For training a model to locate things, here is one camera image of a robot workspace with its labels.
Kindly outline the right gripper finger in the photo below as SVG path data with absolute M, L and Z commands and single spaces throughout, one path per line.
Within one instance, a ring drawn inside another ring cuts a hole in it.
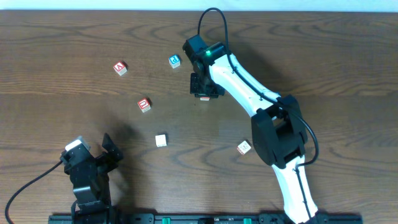
M 206 86 L 206 95 L 210 98 L 217 98 L 219 96 L 223 96 L 225 89 L 218 84 L 210 84 Z
M 191 73 L 190 75 L 190 94 L 194 95 L 195 97 L 207 96 L 197 73 Z

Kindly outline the red letter A block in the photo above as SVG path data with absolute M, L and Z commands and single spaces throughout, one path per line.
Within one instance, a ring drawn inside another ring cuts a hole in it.
M 127 66 L 123 61 L 118 61 L 113 65 L 114 71 L 119 75 L 123 76 L 127 72 Z

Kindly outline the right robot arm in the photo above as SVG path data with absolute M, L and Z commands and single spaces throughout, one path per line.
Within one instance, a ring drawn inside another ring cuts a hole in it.
M 294 223 L 314 221 L 318 208 L 312 199 L 305 166 L 305 143 L 314 133 L 302 118 L 297 100 L 281 97 L 259 83 L 218 42 L 207 46 L 199 36 L 183 45 L 201 87 L 218 85 L 245 109 L 251 118 L 252 145 L 276 174 L 284 199 L 285 214 Z

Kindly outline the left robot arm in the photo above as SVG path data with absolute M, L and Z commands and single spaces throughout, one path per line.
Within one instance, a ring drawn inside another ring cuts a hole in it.
M 118 223 L 118 211 L 112 206 L 108 173 L 118 167 L 123 153 L 109 134 L 103 136 L 104 151 L 97 157 L 79 136 L 65 146 L 60 161 L 73 184 L 76 201 L 71 207 L 72 223 Z

